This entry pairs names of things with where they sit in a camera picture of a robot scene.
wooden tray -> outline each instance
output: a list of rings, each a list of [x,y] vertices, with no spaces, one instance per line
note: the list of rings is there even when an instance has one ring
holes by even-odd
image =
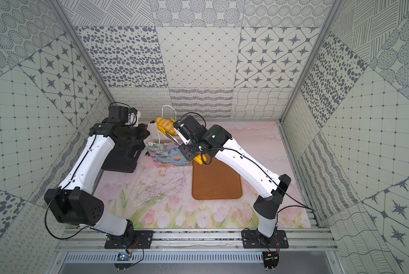
[[[192,164],[192,197],[196,200],[239,199],[241,176],[216,158],[210,165]]]

wire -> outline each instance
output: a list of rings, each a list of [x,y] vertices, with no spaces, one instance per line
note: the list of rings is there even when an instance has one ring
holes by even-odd
[[[279,212],[283,211],[284,209],[286,209],[286,208],[288,208],[288,207],[292,207],[292,206],[297,206],[297,207],[302,207],[302,208],[309,209],[309,208],[307,208],[306,206],[290,205],[290,206],[286,206],[286,207],[281,208],[280,210],[278,210],[278,212],[276,212],[276,214],[279,214]]]
[[[182,115],[182,117],[180,118],[180,121],[183,119],[183,117],[185,117],[186,115],[193,113],[193,114],[197,114],[198,116],[200,116],[200,118],[203,120],[204,122],[204,127],[206,127],[206,120],[203,118],[203,116],[201,116],[200,114],[198,114],[197,112],[187,112],[185,114]]]
[[[212,157],[209,156],[209,158],[211,158],[211,161],[210,161],[209,163],[206,163],[206,161],[203,159],[203,154],[202,154],[202,153],[200,153],[200,157],[202,157],[202,162],[203,162],[205,165],[208,165],[208,164],[211,164],[211,163],[212,163]]]
[[[46,227],[46,230],[48,231],[48,233],[49,233],[52,237],[54,237],[54,238],[56,238],[56,239],[58,239],[58,240],[67,240],[67,239],[70,239],[70,238],[74,237],[75,235],[77,235],[78,233],[80,233],[81,230],[83,230],[84,228],[86,228],[86,227],[81,228],[80,230],[78,230],[78,231],[77,231],[74,235],[72,235],[72,236],[69,236],[69,237],[66,237],[66,238],[60,238],[60,237],[55,236],[55,235],[49,230],[49,228],[48,228],[48,223],[47,223],[47,216],[48,216],[48,209],[49,209],[49,207],[50,207],[50,204],[52,203],[52,201],[55,200],[55,197],[57,197],[57,195],[58,195],[61,191],[63,191],[71,182],[75,182],[75,180],[72,180],[72,179],[75,177],[76,171],[77,171],[78,168],[80,167],[81,163],[84,161],[84,158],[86,158],[87,153],[89,153],[89,151],[91,150],[93,144],[95,143],[95,139],[96,139],[96,135],[95,135],[95,137],[93,138],[93,142],[92,142],[92,144],[90,145],[89,149],[86,151],[86,154],[84,155],[84,157],[82,158],[81,162],[78,164],[78,166],[76,167],[75,171],[73,172],[72,177],[70,178],[69,182],[65,185],[64,188],[61,188],[60,190],[57,191],[57,193],[54,195],[54,198],[52,198],[51,201],[48,203],[48,207],[46,208],[46,212],[44,213],[44,226]]]
[[[135,264],[140,263],[140,262],[143,260],[144,257],[145,257],[145,251],[143,250],[143,247],[142,247],[142,259],[140,259],[138,262],[135,262],[134,264],[132,264],[132,265],[129,266],[129,267],[132,267],[132,266],[134,266]]]
[[[284,189],[282,189],[277,183],[275,183],[275,181],[274,181],[257,163],[255,163],[252,159],[249,159],[248,157],[244,156],[244,155],[243,155],[242,153],[240,153],[239,151],[234,150],[234,149],[230,149],[230,148],[225,148],[225,147],[210,148],[210,149],[208,149],[208,150],[232,150],[232,151],[235,151],[236,153],[240,154],[241,157],[244,157],[244,158],[246,158],[247,160],[249,160],[249,161],[251,161],[252,163],[254,163],[254,164],[270,179],[270,181],[273,182],[274,184],[276,184],[276,186],[277,186],[284,194],[286,194],[288,197],[290,197],[290,199],[292,199],[293,201],[295,201],[295,202],[297,202],[298,204],[302,205],[304,208],[314,211],[314,209],[312,209],[311,207],[308,207],[308,206],[302,204],[301,202],[295,200],[295,198],[293,198],[293,197],[291,197],[290,195],[288,195],[287,192],[286,192]]]
[[[109,106],[113,105],[114,103],[116,103],[116,104],[123,104],[123,105],[125,105],[125,106],[127,106],[128,108],[131,109],[131,107],[130,107],[129,105],[127,105],[126,103],[121,103],[121,102],[112,102]]]

pink floral tablecloth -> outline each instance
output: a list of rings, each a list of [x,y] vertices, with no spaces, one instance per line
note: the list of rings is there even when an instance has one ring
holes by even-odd
[[[287,174],[291,184],[287,193],[302,201],[284,145],[275,122],[208,122],[223,126],[246,151],[268,169]],[[130,219],[135,228],[243,228],[257,227],[253,209],[258,194],[241,180],[243,195],[237,200],[192,198],[192,166],[161,167],[145,150],[133,173],[105,171],[95,196],[106,210]],[[285,196],[281,208],[296,204]],[[290,207],[279,214],[278,227],[311,227],[307,213]]]

bread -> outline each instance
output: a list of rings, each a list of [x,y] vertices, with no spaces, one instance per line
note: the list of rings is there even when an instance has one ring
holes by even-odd
[[[169,133],[171,136],[179,136],[175,131],[174,131],[174,122],[169,119],[165,119],[162,117],[157,117],[156,118],[156,123],[157,125],[161,126],[167,133]]]

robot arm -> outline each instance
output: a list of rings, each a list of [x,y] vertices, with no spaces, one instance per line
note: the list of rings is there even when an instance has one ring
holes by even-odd
[[[187,160],[207,153],[233,168],[256,189],[259,197],[253,208],[259,214],[258,232],[265,239],[270,238],[276,225],[277,210],[291,179],[286,174],[279,176],[261,165],[219,125],[207,130],[194,117],[187,115],[176,121],[174,128],[180,138],[186,140],[179,149]]]
[[[132,222],[105,211],[103,202],[91,193],[101,168],[118,171],[114,167],[106,167],[108,162],[123,159],[122,162],[130,163],[130,169],[125,172],[134,171],[137,158],[145,148],[143,139],[149,135],[145,125],[137,125],[138,114],[135,109],[110,106],[109,118],[93,126],[87,144],[71,172],[57,189],[48,189],[44,195],[58,222],[85,224],[131,242],[134,234]],[[279,176],[262,166],[219,125],[207,130],[188,115],[176,121],[174,128],[184,142],[179,149],[187,160],[207,153],[211,159],[216,157],[226,163],[252,184],[259,193],[254,203],[254,209],[259,214],[258,232],[264,239],[272,237],[276,212],[290,178],[285,174]]]

